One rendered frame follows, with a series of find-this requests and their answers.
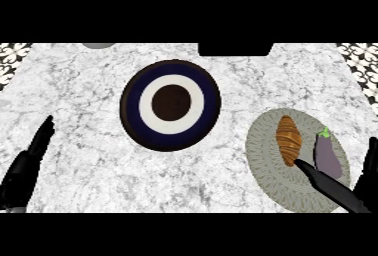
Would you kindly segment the brown croissant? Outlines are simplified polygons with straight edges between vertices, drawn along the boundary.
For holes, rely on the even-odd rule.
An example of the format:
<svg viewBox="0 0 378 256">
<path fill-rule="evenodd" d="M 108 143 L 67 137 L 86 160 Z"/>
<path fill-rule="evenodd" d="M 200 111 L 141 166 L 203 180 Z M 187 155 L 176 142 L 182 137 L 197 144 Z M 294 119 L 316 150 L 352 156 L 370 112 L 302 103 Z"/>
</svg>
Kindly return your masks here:
<svg viewBox="0 0 378 256">
<path fill-rule="evenodd" d="M 278 123 L 277 142 L 284 163 L 288 167 L 293 167 L 302 150 L 302 134 L 288 115 L 283 116 Z"/>
</svg>

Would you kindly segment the grey round object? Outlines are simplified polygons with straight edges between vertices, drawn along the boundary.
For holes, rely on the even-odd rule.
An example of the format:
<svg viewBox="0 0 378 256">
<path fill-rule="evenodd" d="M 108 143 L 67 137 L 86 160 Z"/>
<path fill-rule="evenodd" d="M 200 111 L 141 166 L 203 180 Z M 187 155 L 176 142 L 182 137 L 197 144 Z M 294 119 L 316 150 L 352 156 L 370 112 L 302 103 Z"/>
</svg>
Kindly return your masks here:
<svg viewBox="0 0 378 256">
<path fill-rule="evenodd" d="M 89 48 L 89 49 L 105 49 L 108 47 L 111 47 L 116 43 L 83 43 L 83 45 Z"/>
</svg>

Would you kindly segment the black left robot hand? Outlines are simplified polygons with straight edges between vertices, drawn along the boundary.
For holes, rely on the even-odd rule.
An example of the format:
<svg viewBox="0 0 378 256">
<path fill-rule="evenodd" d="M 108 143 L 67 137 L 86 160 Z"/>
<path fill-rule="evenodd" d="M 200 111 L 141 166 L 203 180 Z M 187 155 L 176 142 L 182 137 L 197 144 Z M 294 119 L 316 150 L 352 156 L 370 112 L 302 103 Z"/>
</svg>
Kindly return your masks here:
<svg viewBox="0 0 378 256">
<path fill-rule="evenodd" d="M 0 183 L 0 211 L 14 207 L 27 207 L 33 196 L 40 164 L 55 134 L 54 116 L 49 115 L 24 150 L 8 169 Z"/>
</svg>

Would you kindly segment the purple eggplant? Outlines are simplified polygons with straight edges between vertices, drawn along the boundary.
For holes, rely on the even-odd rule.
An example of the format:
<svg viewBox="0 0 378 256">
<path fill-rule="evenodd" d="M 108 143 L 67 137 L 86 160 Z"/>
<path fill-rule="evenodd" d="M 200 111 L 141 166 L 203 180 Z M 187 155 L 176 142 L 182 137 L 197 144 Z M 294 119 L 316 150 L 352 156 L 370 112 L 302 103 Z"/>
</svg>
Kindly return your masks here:
<svg viewBox="0 0 378 256">
<path fill-rule="evenodd" d="M 322 171 L 334 179 L 342 177 L 343 168 L 334 152 L 328 128 L 324 128 L 324 130 L 316 134 L 314 161 L 319 171 Z"/>
</svg>

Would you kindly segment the black appliance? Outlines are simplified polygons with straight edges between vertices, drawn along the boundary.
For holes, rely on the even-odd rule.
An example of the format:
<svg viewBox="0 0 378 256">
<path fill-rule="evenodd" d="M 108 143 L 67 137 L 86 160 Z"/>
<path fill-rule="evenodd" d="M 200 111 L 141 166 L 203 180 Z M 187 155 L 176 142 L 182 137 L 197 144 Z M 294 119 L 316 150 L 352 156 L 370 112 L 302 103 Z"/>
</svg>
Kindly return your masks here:
<svg viewBox="0 0 378 256">
<path fill-rule="evenodd" d="M 235 57 L 266 56 L 271 53 L 272 43 L 216 44 L 200 43 L 198 53 L 201 56 Z"/>
</svg>

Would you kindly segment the navy and white round plate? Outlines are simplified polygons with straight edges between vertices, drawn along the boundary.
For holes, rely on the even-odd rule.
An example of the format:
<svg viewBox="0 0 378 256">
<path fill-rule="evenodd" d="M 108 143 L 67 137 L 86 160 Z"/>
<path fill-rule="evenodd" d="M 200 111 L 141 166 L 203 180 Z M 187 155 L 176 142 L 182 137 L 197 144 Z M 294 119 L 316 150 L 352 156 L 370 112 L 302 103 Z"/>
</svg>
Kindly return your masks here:
<svg viewBox="0 0 378 256">
<path fill-rule="evenodd" d="M 160 61 L 136 73 L 125 88 L 120 118 L 126 132 L 148 149 L 182 150 L 212 131 L 221 103 L 206 69 L 189 61 Z"/>
</svg>

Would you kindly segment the grey woven round placemat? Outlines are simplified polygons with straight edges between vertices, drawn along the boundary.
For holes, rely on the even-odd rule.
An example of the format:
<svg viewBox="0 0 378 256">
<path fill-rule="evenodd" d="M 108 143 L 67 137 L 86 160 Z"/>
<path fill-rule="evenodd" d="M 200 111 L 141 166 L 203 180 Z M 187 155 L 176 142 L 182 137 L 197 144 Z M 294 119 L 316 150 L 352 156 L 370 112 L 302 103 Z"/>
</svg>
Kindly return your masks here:
<svg viewBox="0 0 378 256">
<path fill-rule="evenodd" d="M 280 108 L 265 112 L 254 120 L 246 142 L 250 170 L 257 184 L 271 199 L 297 213 L 331 213 L 339 204 L 312 187 L 297 166 L 288 167 L 280 152 L 277 129 L 283 116 L 288 115 L 302 134 L 299 158 L 314 162 L 316 134 L 327 125 L 306 112 Z"/>
</svg>

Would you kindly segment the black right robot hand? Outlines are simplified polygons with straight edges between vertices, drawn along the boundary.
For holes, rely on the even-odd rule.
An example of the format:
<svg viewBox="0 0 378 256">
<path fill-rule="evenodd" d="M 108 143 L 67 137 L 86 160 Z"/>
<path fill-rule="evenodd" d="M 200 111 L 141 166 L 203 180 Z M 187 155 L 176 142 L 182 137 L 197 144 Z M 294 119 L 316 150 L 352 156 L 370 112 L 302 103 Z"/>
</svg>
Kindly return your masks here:
<svg viewBox="0 0 378 256">
<path fill-rule="evenodd" d="M 355 189 L 347 188 L 331 176 L 318 171 L 303 160 L 294 161 L 314 188 L 350 212 L 378 214 L 378 138 L 370 139 L 362 175 Z"/>
</svg>

